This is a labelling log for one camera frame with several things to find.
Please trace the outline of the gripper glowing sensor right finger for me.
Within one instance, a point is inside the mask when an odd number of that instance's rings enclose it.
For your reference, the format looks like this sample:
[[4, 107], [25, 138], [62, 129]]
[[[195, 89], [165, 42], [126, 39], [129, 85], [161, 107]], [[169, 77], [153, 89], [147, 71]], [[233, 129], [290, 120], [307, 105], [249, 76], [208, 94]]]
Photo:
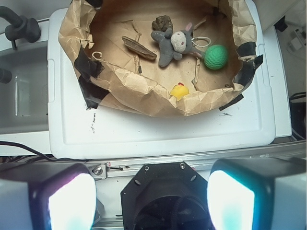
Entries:
[[208, 179], [207, 201], [217, 230], [305, 230], [307, 161], [219, 159]]

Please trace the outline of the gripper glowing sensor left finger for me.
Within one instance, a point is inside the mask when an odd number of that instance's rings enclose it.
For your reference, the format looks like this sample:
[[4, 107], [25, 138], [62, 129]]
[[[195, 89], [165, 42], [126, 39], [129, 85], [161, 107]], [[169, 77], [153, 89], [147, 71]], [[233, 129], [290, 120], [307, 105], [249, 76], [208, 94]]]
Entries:
[[0, 166], [2, 230], [89, 230], [95, 208], [95, 180], [82, 163]]

